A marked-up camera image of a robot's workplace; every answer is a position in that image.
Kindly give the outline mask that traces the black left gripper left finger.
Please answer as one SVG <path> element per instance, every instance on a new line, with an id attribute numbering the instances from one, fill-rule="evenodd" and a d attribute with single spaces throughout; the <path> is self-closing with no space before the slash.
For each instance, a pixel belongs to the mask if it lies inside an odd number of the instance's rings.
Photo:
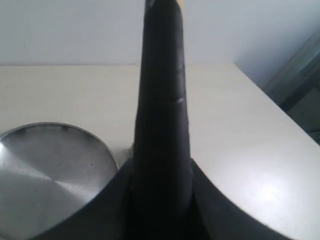
<path id="1" fill-rule="evenodd" d="M 87 205 L 33 240 L 124 240 L 126 238 L 129 179 L 128 159 L 112 180 Z"/>

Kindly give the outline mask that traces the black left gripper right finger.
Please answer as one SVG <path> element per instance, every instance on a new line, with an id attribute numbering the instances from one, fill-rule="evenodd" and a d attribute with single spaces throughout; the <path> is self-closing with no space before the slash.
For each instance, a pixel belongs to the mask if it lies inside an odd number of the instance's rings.
<path id="1" fill-rule="evenodd" d="M 287 237 L 272 230 L 245 213 L 206 177 L 191 160 L 193 190 L 202 224 L 212 240 L 286 240 Z"/>

